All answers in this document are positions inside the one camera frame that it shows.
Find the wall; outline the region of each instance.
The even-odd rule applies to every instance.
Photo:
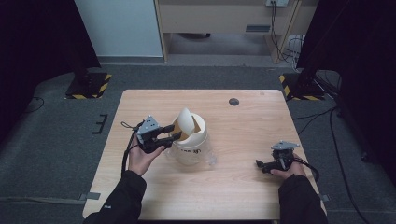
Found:
[[[162,57],[153,0],[75,0],[98,57]]]

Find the power strip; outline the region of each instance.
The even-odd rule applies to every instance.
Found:
[[[265,3],[266,6],[272,7],[275,3],[276,7],[286,7],[288,5],[289,0],[267,0]]]

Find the table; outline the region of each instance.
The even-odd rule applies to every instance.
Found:
[[[278,52],[288,47],[289,35],[305,35],[317,4],[318,0],[289,0],[274,14],[265,0],[155,0],[163,57],[167,61],[174,33],[254,32],[264,34],[273,61],[278,63]],[[273,30],[277,47],[271,37]]]
[[[230,105],[232,98],[239,105]],[[152,115],[165,126],[184,107],[205,120],[218,162],[185,166],[160,155],[143,175],[148,187],[140,219],[279,219],[282,180],[263,174],[255,160],[272,161],[270,147],[279,140],[300,140],[283,93],[273,90],[125,91],[91,187],[101,195],[87,200],[84,217],[100,210],[120,180],[122,154],[132,133],[120,123],[136,125]],[[302,147],[295,152],[306,160]],[[305,171],[318,190],[311,171]]]

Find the black jacket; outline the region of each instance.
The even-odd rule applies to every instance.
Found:
[[[146,181],[126,171],[108,196],[99,213],[90,214],[84,224],[134,224],[140,216]],[[292,175],[279,188],[281,224],[328,223],[320,207],[320,198],[305,176]]]

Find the carpeted floor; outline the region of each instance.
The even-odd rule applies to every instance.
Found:
[[[277,89],[289,68],[220,66],[104,66],[110,79],[101,99],[65,100],[72,74],[41,83],[20,122],[0,146],[0,197],[78,199],[90,190],[112,120],[128,89]],[[327,111],[335,102],[288,101],[294,119]],[[108,119],[101,134],[102,121]],[[300,132],[310,119],[297,119]],[[356,205],[370,223],[396,223],[396,190],[382,167],[360,160],[361,149],[342,118],[332,116],[334,134]],[[320,171],[330,223],[363,223],[348,199],[340,172],[330,113],[300,133],[309,162]],[[0,203],[0,223],[82,223],[83,204]]]

